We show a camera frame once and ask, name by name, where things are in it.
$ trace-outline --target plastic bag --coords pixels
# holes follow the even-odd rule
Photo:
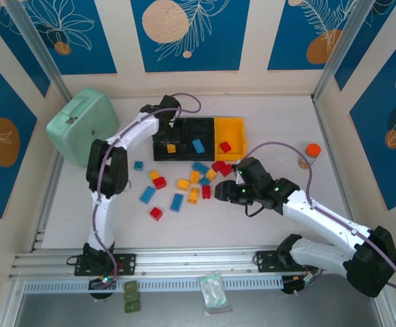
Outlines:
[[[206,315],[232,311],[231,304],[225,295],[220,271],[201,277],[200,286],[204,296]]]

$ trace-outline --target red toy block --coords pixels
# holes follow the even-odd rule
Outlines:
[[[156,189],[162,189],[167,186],[166,179],[164,177],[159,177],[153,180]]]
[[[151,210],[151,212],[149,213],[152,218],[154,218],[156,221],[159,221],[159,219],[162,217],[163,212],[158,209],[157,207],[154,207],[154,209]]]
[[[232,173],[232,166],[231,166],[231,165],[226,165],[225,167],[223,167],[223,168],[220,170],[220,173],[221,173],[222,175],[224,175],[224,177],[227,177],[229,174]]]
[[[224,163],[223,161],[216,161],[214,164],[211,165],[212,169],[215,172],[218,172],[219,170],[221,170],[225,166],[226,166],[226,163]]]
[[[231,151],[231,146],[228,142],[222,142],[220,144],[220,148],[222,149],[223,152],[227,153]]]
[[[202,199],[211,199],[211,187],[210,187],[210,185],[202,186]]]

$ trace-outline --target yellow compartment tray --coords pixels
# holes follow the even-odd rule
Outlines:
[[[236,161],[246,155],[245,123],[242,118],[214,118],[214,139],[216,161]],[[220,144],[228,142],[231,151],[225,153]]]

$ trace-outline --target orange cap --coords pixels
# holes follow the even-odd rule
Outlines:
[[[318,157],[321,151],[322,149],[316,143],[310,143],[305,148],[305,154],[313,158]]]

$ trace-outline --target small bottle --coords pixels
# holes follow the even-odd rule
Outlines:
[[[319,156],[321,151],[322,151],[322,149],[316,143],[310,143],[307,145],[304,153],[305,153],[305,156],[308,159],[308,162],[310,165],[313,164],[314,160],[316,160],[316,158]],[[301,157],[299,157],[299,159],[298,159],[298,164],[299,164],[299,167],[301,167],[302,169],[308,169],[308,165],[305,163],[304,159],[302,159]]]

